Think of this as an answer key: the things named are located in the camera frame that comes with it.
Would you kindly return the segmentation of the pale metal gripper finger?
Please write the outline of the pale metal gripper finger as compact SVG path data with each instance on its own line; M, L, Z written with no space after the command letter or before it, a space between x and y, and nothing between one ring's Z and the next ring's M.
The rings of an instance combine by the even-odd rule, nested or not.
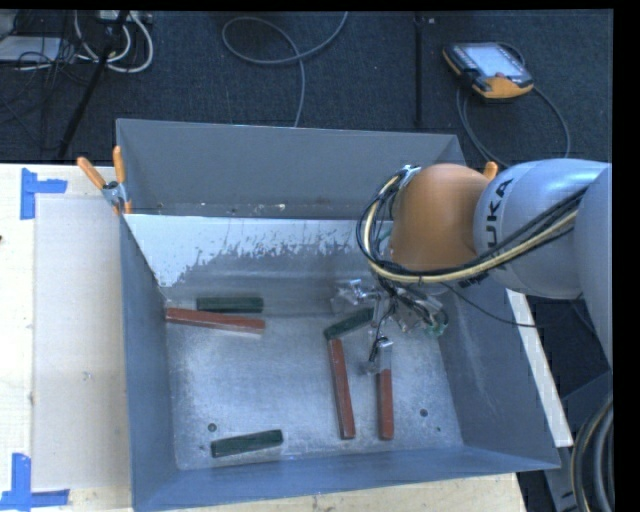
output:
M393 342L386 336L378 337L371 348L367 360L367 372L379 374L391 369Z
M330 298L332 312L345 312L376 300L376 290L364 286L361 279L338 281L334 285L334 294Z

